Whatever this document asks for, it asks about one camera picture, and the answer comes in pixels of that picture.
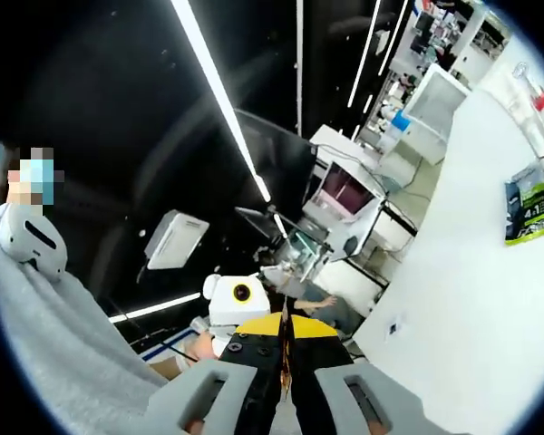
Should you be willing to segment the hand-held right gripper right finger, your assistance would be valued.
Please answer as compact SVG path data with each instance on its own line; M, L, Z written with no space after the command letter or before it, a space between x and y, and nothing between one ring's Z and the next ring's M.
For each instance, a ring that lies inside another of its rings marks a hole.
M336 331L291 318L291 395L304 434L438 434L422 401L369 362L354 362Z

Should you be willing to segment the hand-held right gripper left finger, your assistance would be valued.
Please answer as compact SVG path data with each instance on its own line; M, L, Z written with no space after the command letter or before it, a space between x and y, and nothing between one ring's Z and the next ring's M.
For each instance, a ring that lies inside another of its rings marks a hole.
M219 359L195 363L151 396L143 432L268 434L282 366L282 314L247 321Z

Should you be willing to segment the person's left hand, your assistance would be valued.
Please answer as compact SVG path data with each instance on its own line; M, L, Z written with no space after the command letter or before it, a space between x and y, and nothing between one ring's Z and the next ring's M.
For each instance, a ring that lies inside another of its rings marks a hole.
M195 362L207 359L218 359L218 356L214 354L213 351L212 335L208 332L203 332L189 341L184 346L184 353Z

